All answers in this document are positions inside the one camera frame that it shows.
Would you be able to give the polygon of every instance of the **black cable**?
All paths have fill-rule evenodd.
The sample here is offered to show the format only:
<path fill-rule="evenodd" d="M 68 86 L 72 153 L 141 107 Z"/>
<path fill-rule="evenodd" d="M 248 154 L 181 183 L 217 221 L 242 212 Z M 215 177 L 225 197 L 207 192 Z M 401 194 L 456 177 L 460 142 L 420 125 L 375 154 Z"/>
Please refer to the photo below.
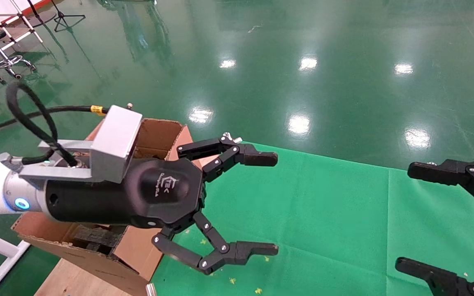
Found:
<path fill-rule="evenodd" d="M 66 111 L 92 112 L 91 107 L 92 106 L 71 106 L 71 105 L 69 105 L 69 106 L 57 106 L 57 107 L 47 108 L 47 112 L 49 112 L 51 114 L 52 113 L 58 113 L 58 112 L 66 112 Z M 107 114 L 107 111 L 109 111 L 109 108 L 104 107 L 102 109 L 102 113 L 104 113 L 104 114 Z M 27 116 L 28 118 L 34 118 L 34 117 L 38 117 L 40 115 L 41 115 L 40 111 L 25 114 L 25 116 Z M 9 125 L 12 125 L 16 122 L 17 122 L 17 120 L 14 118 L 14 119 L 11 119 L 11 120 L 7 120 L 3 123 L 0 123 L 0 129 L 2 129 L 4 127 L 7 127 Z"/>
<path fill-rule="evenodd" d="M 47 125 L 51 130 L 51 135 L 48 135 L 40 129 L 30 118 L 21 111 L 19 108 L 19 104 L 17 102 L 17 91 L 23 90 L 28 97 L 34 102 L 34 105 L 39 109 L 39 112 L 47 121 Z M 55 151 L 61 155 L 61 157 L 67 162 L 70 167 L 77 166 L 77 160 L 74 156 L 65 150 L 59 143 L 58 143 L 58 130 L 56 129 L 56 125 L 54 124 L 54 120 L 52 119 L 51 115 L 45 108 L 45 105 L 41 103 L 40 98 L 30 89 L 26 84 L 22 82 L 11 83 L 7 87 L 6 90 L 6 99 L 7 99 L 7 106 L 12 115 L 16 118 L 19 123 L 23 124 L 29 131 L 31 131 L 34 135 L 36 135 L 41 140 L 45 141 L 51 149 L 47 151 L 45 155 L 42 157 L 23 157 L 23 164 L 31 164 L 31 163 L 38 163 L 42 161 L 48 160 Z"/>

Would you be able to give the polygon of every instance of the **tripod stand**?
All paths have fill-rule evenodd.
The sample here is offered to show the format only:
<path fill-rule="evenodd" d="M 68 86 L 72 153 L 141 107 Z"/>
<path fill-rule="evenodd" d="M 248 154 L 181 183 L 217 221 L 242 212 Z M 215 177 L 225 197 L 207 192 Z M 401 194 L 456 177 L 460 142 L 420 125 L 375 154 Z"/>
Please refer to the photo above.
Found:
<path fill-rule="evenodd" d="M 54 5 L 54 8 L 56 9 L 56 11 L 58 12 L 58 16 L 55 17 L 55 19 L 54 19 L 54 22 L 56 22 L 56 26 L 54 27 L 55 32 L 59 32 L 61 30 L 67 30 L 68 28 L 72 28 L 73 26 L 77 25 L 79 22 L 83 21 L 83 19 L 85 18 L 84 14 L 64 14 L 63 12 L 60 11 L 60 9 L 58 8 L 58 6 L 54 2 L 54 0 L 51 0 L 51 2 L 52 2 L 52 5 Z M 66 17 L 80 17 L 81 19 L 79 19 L 77 22 L 75 22 L 72 26 L 69 26 L 68 23 L 65 20 Z M 65 28 L 61 29 L 61 30 L 58 30 L 58 26 L 60 26 L 60 25 L 62 25 Z"/>

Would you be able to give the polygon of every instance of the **yellow cable label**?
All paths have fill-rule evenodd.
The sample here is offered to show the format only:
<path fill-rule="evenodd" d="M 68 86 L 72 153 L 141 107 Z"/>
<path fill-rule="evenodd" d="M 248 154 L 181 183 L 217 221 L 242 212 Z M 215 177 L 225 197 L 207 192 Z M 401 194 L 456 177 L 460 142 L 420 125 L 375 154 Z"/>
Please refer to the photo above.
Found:
<path fill-rule="evenodd" d="M 96 113 L 98 116 L 105 116 L 105 114 L 102 112 L 103 107 L 102 106 L 91 106 L 91 112 Z"/>

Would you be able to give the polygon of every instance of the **robotic arm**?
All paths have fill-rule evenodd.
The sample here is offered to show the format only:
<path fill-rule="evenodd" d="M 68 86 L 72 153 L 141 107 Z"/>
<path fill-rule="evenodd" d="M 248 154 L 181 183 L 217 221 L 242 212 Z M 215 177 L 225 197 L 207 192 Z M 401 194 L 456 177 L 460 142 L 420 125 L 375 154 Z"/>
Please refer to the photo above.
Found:
<path fill-rule="evenodd" d="M 210 274 L 224 264 L 244 265 L 253 254 L 276 255 L 270 243 L 226 242 L 203 215 L 205 183 L 237 163 L 272 167 L 275 153 L 235 143 L 229 135 L 179 146 L 179 159 L 132 159 L 142 116 L 112 106 L 94 141 L 59 140 L 77 165 L 54 153 L 48 161 L 23 165 L 20 157 L 0 155 L 0 214 L 43 212 L 63 222 L 161 228 L 153 244 L 165 255 Z M 48 150 L 52 144 L 42 142 Z M 192 161 L 218 155 L 202 169 Z M 214 251 L 201 257 L 172 242 L 196 224 Z"/>

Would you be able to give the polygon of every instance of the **chrome stool base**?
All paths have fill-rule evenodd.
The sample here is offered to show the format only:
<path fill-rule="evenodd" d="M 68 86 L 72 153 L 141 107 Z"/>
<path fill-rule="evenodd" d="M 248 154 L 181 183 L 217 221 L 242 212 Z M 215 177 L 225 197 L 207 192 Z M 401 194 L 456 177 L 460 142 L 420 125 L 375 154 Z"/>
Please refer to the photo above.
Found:
<path fill-rule="evenodd" d="M 36 67 L 34 65 L 32 65 L 31 62 L 29 62 L 28 60 L 25 60 L 23 58 L 23 56 L 20 56 L 20 55 L 15 55 L 15 56 L 12 56 L 8 59 L 0 60 L 0 70 L 5 69 L 5 71 L 7 71 L 7 73 L 9 75 L 11 75 L 12 77 L 14 77 L 15 79 L 21 79 L 22 75 L 18 74 L 18 73 L 15 73 L 15 71 L 12 70 L 12 66 L 19 63 L 19 62 L 23 62 L 25 65 L 27 65 L 27 67 L 30 69 L 31 73 L 36 71 Z M 0 75 L 0 83 L 1 84 L 6 84 L 5 79 L 3 79 L 1 77 L 1 75 Z"/>

